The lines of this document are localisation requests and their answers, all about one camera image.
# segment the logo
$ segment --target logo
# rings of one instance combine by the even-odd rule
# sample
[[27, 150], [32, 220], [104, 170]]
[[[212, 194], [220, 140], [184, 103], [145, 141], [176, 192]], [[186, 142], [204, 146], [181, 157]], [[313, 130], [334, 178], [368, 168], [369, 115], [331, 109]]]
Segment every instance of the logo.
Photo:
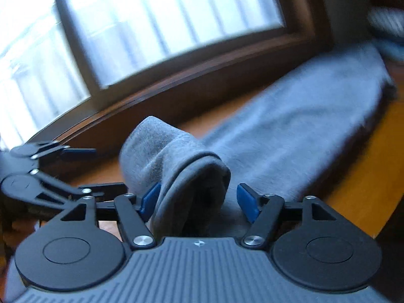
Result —
[[202, 247], [204, 246], [204, 244], [206, 244], [203, 240], [197, 240], [196, 242], [193, 243], [194, 245], [198, 246], [198, 247]]

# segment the silver bolt head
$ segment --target silver bolt head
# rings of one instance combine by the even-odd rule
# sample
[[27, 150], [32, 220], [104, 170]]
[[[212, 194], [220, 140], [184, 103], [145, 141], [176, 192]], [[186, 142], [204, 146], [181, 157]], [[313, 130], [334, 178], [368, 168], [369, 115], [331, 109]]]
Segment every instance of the silver bolt head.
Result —
[[150, 236], [137, 236], [133, 240], [133, 243], [137, 246], [147, 246], [153, 243], [153, 238]]
[[249, 246], [258, 246], [264, 242], [264, 238], [261, 236], [248, 236], [244, 238], [244, 243]]

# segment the gray towel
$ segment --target gray towel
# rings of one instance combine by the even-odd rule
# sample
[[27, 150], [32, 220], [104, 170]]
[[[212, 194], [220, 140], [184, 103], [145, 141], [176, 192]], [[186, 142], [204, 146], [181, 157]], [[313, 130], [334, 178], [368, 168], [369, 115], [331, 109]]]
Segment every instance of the gray towel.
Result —
[[316, 57], [268, 87], [202, 139], [230, 168], [211, 236], [250, 227], [236, 200], [244, 182], [258, 193], [299, 200], [373, 115], [390, 78], [370, 44]]
[[151, 230], [162, 236], [204, 236], [230, 181], [226, 165], [192, 135], [155, 117], [141, 122], [126, 140], [120, 164], [129, 190], [161, 191]]

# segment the window frame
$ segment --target window frame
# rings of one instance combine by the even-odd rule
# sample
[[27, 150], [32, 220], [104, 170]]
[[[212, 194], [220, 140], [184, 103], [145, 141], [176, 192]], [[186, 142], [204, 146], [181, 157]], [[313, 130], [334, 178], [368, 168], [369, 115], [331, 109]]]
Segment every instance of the window frame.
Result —
[[116, 154], [130, 131], [148, 115], [178, 124], [276, 80], [333, 46], [323, 0], [278, 0], [286, 27], [174, 56], [101, 89], [66, 0], [55, 1], [91, 97], [39, 131], [30, 142], [57, 139], [71, 146], [94, 147], [103, 158]]

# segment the window pane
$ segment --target window pane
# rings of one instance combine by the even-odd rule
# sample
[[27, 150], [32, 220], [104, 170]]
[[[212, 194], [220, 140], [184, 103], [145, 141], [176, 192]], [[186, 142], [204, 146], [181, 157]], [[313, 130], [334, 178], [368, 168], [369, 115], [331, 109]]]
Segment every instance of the window pane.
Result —
[[2, 146], [26, 142], [89, 97], [54, 0], [0, 0]]
[[106, 87], [185, 51], [282, 26], [276, 0], [67, 0]]

